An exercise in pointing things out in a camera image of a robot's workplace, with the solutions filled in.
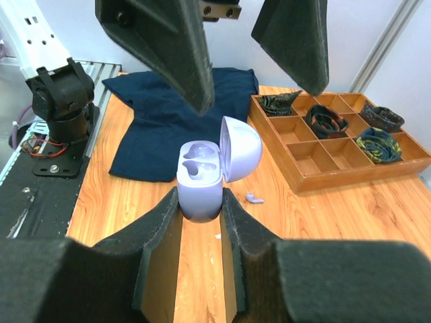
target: wood grain surface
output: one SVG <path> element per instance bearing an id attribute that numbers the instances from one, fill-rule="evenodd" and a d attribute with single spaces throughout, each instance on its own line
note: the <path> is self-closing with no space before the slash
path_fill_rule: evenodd
<path id="1" fill-rule="evenodd" d="M 292 89 L 261 87 L 261 94 Z M 68 236 L 93 246 L 156 206 L 176 185 L 109 175 L 133 111 L 112 96 L 69 226 Z M 415 176 L 295 195 L 264 146 L 249 177 L 227 185 L 243 207 L 283 238 L 403 240 L 431 256 L 431 193 Z M 264 199 L 246 201 L 246 193 Z M 220 222 L 183 221 L 175 322 L 226 321 Z"/>

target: red wire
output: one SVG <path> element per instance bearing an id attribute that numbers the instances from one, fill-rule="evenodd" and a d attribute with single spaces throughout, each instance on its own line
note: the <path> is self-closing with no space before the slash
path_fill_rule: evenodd
<path id="1" fill-rule="evenodd" d="M 63 147 L 62 150 L 56 152 L 56 153 L 52 153 L 50 155 L 45 155 L 43 153 L 32 153 L 31 151 L 29 152 L 31 156 L 33 157 L 47 157 L 47 158 L 53 158 L 53 157 L 58 157 L 60 156 L 62 153 L 64 153 L 67 150 L 67 145 L 64 145 L 62 143 L 53 143 L 52 141 L 49 140 L 45 140 L 45 139 L 39 139 L 39 138 L 30 138 L 25 140 L 24 142 L 30 141 L 30 140 L 37 140 L 37 141 L 42 141 L 43 143 L 49 143 L 50 145 L 53 146 L 57 146 L 57 147 Z"/>

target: wooden tray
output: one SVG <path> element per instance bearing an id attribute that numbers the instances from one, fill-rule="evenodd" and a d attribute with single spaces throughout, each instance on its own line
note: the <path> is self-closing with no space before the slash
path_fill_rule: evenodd
<path id="1" fill-rule="evenodd" d="M 252 96 L 250 118 L 294 192 L 320 190 L 417 174 L 431 164 L 431 155 L 404 130 L 392 133 L 402 155 L 395 163 L 375 165 L 354 139 L 369 125 L 359 112 L 369 101 L 363 94 L 301 94 L 292 104 L 291 116 L 268 117 Z M 349 121 L 346 137 L 317 139 L 304 117 L 311 106 L 322 104 Z"/>

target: camouflage cloth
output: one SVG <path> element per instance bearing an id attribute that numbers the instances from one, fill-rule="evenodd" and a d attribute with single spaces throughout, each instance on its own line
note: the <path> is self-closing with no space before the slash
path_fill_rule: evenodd
<path id="1" fill-rule="evenodd" d="M 349 127 L 349 122 L 336 111 L 318 104 L 310 108 L 305 121 L 319 139 L 346 137 Z"/>
<path id="2" fill-rule="evenodd" d="M 372 127 L 386 131 L 387 133 L 396 133 L 404 124 L 404 119 L 388 108 L 382 106 L 374 107 L 370 102 L 365 102 L 360 112 L 360 116 Z"/>
<path id="3" fill-rule="evenodd" d="M 401 158 L 398 141 L 382 129 L 366 129 L 356 143 L 375 164 L 393 163 Z"/>
<path id="4" fill-rule="evenodd" d="M 290 116 L 292 115 L 292 103 L 301 92 L 302 90 L 278 96 L 263 96 L 259 100 L 259 104 L 267 116 Z"/>

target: folded fabric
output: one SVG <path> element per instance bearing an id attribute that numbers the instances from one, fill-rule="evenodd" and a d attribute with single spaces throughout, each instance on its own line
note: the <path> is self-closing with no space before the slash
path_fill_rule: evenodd
<path id="1" fill-rule="evenodd" d="M 401 158 L 398 141 L 382 129 L 366 129 L 356 143 L 375 164 L 393 163 Z"/>
<path id="2" fill-rule="evenodd" d="M 349 122 L 336 111 L 316 104 L 310 108 L 305 121 L 319 139 L 345 137 Z"/>
<path id="3" fill-rule="evenodd" d="M 259 100 L 259 104 L 267 116 L 290 116 L 292 114 L 292 103 L 301 92 L 302 90 L 277 96 L 263 96 Z"/>
<path id="4" fill-rule="evenodd" d="M 372 127 L 382 129 L 387 133 L 396 133 L 404 124 L 404 119 L 388 108 L 374 107 L 365 102 L 360 116 Z"/>
<path id="5" fill-rule="evenodd" d="M 132 180 L 175 179 L 181 146 L 194 140 L 219 144 L 223 116 L 247 120 L 251 95 L 259 84 L 253 70 L 213 69 L 215 103 L 199 116 L 154 72 L 132 73 L 103 81 L 134 111 L 110 174 Z"/>

